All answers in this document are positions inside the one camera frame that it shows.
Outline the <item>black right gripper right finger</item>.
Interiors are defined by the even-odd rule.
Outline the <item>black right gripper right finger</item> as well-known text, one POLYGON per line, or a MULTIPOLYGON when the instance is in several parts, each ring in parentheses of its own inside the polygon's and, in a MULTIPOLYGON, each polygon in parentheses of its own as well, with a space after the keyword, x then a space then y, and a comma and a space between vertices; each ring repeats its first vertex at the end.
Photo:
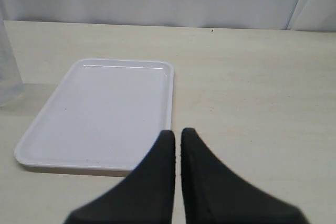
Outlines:
POLYGON ((181 134, 181 183, 187 223, 308 223, 299 208, 231 171, 193 128, 181 134))

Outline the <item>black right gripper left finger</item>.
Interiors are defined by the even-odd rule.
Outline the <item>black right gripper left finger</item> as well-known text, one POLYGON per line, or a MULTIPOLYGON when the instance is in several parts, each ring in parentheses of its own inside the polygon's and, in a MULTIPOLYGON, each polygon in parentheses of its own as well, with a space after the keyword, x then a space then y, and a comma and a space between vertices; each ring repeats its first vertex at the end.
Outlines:
POLYGON ((174 192, 175 136, 164 130, 125 179, 73 210, 65 223, 171 223, 174 192))

